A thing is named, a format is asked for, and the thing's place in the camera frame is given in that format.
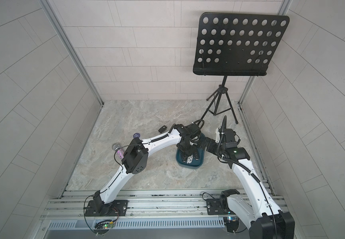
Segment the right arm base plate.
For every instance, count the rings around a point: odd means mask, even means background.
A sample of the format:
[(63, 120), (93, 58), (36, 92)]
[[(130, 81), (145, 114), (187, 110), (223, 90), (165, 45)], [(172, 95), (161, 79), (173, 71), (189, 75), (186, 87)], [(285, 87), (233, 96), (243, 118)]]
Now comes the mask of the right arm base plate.
[(205, 201), (208, 215), (230, 215), (230, 211), (223, 209), (219, 199), (208, 198)]

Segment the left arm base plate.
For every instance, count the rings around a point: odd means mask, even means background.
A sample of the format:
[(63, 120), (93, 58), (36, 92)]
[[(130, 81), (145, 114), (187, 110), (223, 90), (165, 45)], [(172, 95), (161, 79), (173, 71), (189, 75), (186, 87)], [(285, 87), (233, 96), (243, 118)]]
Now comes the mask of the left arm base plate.
[(108, 204), (90, 200), (88, 205), (84, 207), (84, 215), (87, 217), (121, 217), (126, 215), (128, 204), (128, 200), (115, 200)]

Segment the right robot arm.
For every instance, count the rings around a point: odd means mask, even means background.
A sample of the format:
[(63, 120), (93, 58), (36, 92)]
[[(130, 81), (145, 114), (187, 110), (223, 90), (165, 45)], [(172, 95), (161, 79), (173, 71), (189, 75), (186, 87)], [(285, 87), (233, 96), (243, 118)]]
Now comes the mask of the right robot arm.
[(228, 232), (237, 233), (239, 223), (243, 223), (251, 239), (294, 237), (294, 218), (290, 212), (284, 212), (267, 192), (244, 148), (237, 147), (234, 140), (216, 142), (208, 137), (198, 144), (198, 148), (226, 162), (241, 181), (249, 199), (245, 202), (236, 189), (222, 191), (219, 198), (206, 199), (208, 215), (223, 215)]

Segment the teal storage tray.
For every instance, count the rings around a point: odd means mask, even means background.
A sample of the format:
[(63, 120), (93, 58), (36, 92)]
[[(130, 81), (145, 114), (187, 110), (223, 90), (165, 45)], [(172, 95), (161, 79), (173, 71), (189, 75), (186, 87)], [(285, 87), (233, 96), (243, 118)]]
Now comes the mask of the teal storage tray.
[(191, 144), (187, 138), (183, 138), (177, 144), (175, 159), (182, 167), (197, 169), (204, 162), (204, 150), (198, 148), (196, 144)]

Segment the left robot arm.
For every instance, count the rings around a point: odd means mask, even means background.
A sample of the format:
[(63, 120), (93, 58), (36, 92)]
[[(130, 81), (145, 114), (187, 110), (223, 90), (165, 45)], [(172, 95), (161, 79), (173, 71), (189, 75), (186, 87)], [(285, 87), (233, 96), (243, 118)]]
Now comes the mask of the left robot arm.
[(92, 208), (100, 213), (104, 207), (110, 207), (116, 199), (119, 191), (125, 186), (130, 178), (141, 173), (147, 166), (148, 157), (155, 152), (171, 145), (176, 145), (182, 156), (198, 157), (198, 150), (195, 142), (200, 138), (200, 127), (191, 123), (187, 126), (174, 124), (168, 132), (158, 136), (131, 141), (123, 158), (120, 167), (112, 179), (92, 196)]

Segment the black VW key top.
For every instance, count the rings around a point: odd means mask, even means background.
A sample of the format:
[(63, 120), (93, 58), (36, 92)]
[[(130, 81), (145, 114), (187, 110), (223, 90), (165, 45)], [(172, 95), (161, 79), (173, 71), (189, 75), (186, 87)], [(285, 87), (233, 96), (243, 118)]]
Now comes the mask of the black VW key top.
[(160, 128), (158, 129), (158, 132), (159, 132), (159, 133), (164, 133), (164, 132), (166, 131), (166, 129), (167, 129), (167, 126), (166, 126), (166, 125), (163, 125), (162, 127), (160, 127)]

